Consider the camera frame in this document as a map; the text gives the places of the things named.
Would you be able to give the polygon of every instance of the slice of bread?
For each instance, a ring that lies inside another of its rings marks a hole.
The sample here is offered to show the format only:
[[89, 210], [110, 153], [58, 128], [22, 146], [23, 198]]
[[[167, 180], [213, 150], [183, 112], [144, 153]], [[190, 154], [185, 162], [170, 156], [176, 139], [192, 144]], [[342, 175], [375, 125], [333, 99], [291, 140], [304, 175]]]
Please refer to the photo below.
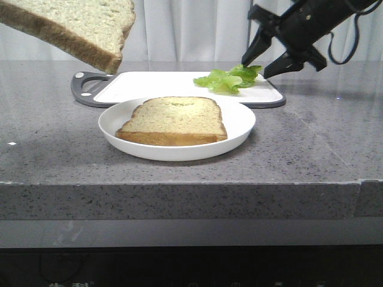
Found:
[[135, 12], [132, 0], [0, 0], [0, 22], [114, 74]]
[[158, 97], [145, 101], [115, 136], [147, 145], [202, 145], [227, 139], [217, 103], [205, 97]]

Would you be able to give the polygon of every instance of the green lettuce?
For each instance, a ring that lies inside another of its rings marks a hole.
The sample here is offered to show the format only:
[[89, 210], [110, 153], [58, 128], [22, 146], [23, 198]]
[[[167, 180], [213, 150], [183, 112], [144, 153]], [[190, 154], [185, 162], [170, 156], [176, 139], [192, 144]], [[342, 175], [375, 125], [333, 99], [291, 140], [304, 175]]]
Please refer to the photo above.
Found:
[[229, 72], [213, 69], [205, 77], [195, 78], [193, 82], [199, 87], [206, 87], [213, 93], [239, 93], [239, 88], [252, 87], [262, 66], [244, 67], [237, 65]]

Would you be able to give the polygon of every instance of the toast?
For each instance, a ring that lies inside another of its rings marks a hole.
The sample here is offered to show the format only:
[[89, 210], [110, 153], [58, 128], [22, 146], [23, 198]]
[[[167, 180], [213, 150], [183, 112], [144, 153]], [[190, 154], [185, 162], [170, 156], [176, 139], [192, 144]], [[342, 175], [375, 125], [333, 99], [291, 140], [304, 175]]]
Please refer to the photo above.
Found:
[[227, 139], [217, 103], [205, 97], [146, 100], [115, 136], [147, 145], [202, 145]]
[[0, 0], [0, 22], [108, 74], [135, 22], [132, 0]]

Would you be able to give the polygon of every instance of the white curtain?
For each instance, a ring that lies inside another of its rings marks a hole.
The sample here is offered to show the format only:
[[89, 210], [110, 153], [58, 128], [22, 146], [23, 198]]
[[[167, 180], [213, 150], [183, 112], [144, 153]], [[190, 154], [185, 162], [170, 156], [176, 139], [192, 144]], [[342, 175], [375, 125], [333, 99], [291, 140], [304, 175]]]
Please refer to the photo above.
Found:
[[[282, 14], [289, 0], [133, 0], [136, 22], [123, 49], [125, 61], [237, 61], [258, 27], [247, 12], [251, 4]], [[360, 17], [361, 38], [353, 60], [383, 60], [383, 5]], [[352, 19], [334, 29], [333, 54], [342, 60], [354, 40]], [[327, 57], [330, 36], [315, 46]], [[276, 40], [257, 60], [284, 52]], [[73, 57], [39, 39], [0, 24], [1, 60], [70, 60]]]

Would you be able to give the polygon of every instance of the gray granite countertop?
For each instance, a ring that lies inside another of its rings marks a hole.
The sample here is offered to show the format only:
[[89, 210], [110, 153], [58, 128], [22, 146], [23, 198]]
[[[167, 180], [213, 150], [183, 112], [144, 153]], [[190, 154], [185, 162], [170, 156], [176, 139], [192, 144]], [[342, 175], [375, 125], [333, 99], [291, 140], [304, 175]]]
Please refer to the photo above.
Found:
[[[310, 66], [270, 81], [286, 105], [254, 109], [238, 148], [198, 161], [125, 154], [104, 109], [71, 94], [79, 61], [1, 61], [0, 219], [342, 219], [383, 215], [383, 62]], [[120, 71], [234, 63], [123, 62]]]

